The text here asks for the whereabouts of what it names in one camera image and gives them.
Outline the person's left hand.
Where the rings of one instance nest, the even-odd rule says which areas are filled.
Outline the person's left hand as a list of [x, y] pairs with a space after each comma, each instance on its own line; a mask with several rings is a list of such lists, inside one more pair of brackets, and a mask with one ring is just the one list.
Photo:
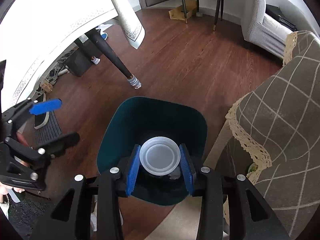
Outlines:
[[12, 186], [9, 186], [9, 185], [5, 185], [3, 183], [0, 183], [0, 194], [1, 195], [6, 195], [8, 194], [8, 190], [11, 189], [11, 190], [14, 190], [15, 192], [18, 192], [18, 193], [22, 193], [23, 191], [25, 191], [25, 189], [21, 189], [21, 188], [17, 188], [17, 187], [12, 187]]

